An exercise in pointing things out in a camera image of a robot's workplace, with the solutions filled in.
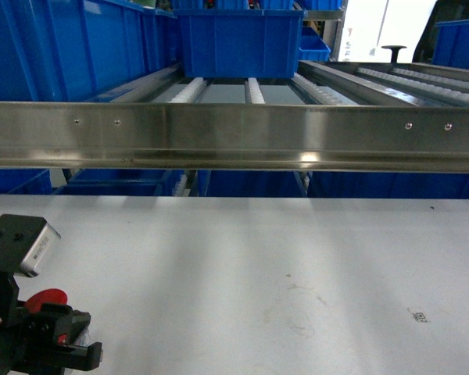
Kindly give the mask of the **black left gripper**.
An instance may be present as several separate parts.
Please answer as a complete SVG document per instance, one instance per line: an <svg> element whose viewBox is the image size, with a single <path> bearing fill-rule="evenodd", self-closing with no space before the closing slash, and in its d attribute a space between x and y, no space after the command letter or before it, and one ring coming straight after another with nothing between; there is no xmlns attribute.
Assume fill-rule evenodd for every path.
<svg viewBox="0 0 469 375"><path fill-rule="evenodd" d="M88 312L44 304L30 313L18 299L11 273L0 272L0 374L64 374L91 371L102 361L102 343L80 343L91 322Z"/></svg>

